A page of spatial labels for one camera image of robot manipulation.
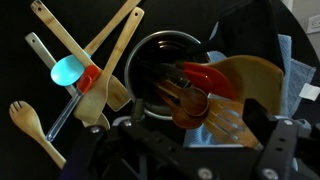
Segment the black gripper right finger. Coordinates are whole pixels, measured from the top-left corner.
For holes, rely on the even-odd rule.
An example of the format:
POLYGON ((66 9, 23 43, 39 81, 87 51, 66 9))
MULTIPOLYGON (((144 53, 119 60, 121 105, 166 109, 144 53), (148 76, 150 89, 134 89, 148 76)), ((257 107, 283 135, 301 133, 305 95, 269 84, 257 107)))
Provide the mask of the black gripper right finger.
POLYGON ((254 99, 246 99, 243 120, 263 145, 255 165, 258 180, 289 180, 297 144, 298 125, 277 120, 254 99))

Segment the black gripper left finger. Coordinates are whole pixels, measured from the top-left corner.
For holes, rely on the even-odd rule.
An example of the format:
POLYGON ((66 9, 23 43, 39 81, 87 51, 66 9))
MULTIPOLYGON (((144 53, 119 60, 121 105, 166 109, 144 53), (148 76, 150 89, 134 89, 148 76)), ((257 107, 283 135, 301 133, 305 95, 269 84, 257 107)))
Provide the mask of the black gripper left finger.
POLYGON ((100 125, 84 128, 75 140, 58 180, 106 180, 105 142, 111 131, 100 125))

